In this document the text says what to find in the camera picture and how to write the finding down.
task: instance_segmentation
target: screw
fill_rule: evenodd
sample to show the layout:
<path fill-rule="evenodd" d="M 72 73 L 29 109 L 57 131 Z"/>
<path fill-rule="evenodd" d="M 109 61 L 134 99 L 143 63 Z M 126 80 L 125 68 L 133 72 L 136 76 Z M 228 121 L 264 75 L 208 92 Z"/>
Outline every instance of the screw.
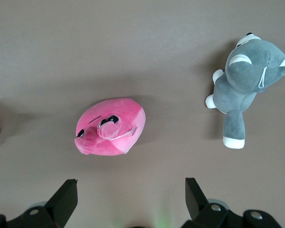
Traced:
<path fill-rule="evenodd" d="M 39 210 L 38 209 L 33 209 L 29 212 L 29 215 L 36 215 L 38 214 Z"/>
<path fill-rule="evenodd" d="M 221 211 L 220 206 L 217 205 L 217 204 L 212 204 L 212 205 L 211 205 L 211 209 L 214 210 L 214 211 Z"/>
<path fill-rule="evenodd" d="M 258 212 L 256 212 L 256 211 L 252 211 L 252 212 L 250 213 L 250 215 L 251 215 L 253 218 L 258 219 L 258 220 L 263 219 L 263 217 L 261 216 L 261 214 L 258 213 Z"/>

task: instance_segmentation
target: plush toy tail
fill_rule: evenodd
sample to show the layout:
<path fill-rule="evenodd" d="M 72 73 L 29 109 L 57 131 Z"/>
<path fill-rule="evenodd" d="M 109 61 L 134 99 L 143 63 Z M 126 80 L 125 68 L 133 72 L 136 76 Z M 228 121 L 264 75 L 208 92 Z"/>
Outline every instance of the plush toy tail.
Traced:
<path fill-rule="evenodd" d="M 231 149 L 242 149 L 245 145 L 245 124 L 241 111 L 227 113 L 224 122 L 224 145 Z"/>

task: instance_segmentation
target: gray stuffed cat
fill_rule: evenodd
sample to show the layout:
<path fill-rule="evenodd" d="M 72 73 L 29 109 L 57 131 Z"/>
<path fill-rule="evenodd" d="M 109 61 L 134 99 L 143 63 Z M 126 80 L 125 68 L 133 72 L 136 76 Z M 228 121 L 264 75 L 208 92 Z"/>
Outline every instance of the gray stuffed cat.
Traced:
<path fill-rule="evenodd" d="M 226 114 L 223 142 L 227 147 L 244 147 L 243 111 L 251 105 L 257 93 L 264 92 L 284 75 L 285 54 L 252 33 L 243 37 L 230 53 L 226 71 L 214 72 L 214 92 L 206 98 L 206 105 Z"/>

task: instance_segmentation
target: white paw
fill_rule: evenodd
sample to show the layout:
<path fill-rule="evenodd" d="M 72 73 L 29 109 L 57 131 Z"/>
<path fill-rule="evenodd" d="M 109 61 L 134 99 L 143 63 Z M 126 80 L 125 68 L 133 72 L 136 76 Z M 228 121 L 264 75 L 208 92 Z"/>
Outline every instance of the white paw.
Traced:
<path fill-rule="evenodd" d="M 224 136 L 223 143 L 231 149 L 242 149 L 245 145 L 245 139 L 231 139 Z"/>
<path fill-rule="evenodd" d="M 224 71 L 222 69 L 217 70 L 212 75 L 213 83 L 215 84 L 216 80 L 218 80 L 222 75 L 224 74 Z"/>
<path fill-rule="evenodd" d="M 215 104 L 213 103 L 213 94 L 207 96 L 205 103 L 207 108 L 216 108 Z"/>

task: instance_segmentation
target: pink stuffed elephant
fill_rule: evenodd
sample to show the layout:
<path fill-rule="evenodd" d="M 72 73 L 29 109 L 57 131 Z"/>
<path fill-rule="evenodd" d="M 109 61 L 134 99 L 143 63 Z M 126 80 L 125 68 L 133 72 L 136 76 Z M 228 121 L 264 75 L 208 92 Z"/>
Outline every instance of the pink stuffed elephant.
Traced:
<path fill-rule="evenodd" d="M 143 108 L 130 98 L 100 102 L 80 117 L 75 145 L 83 154 L 127 153 L 141 135 L 145 119 Z"/>

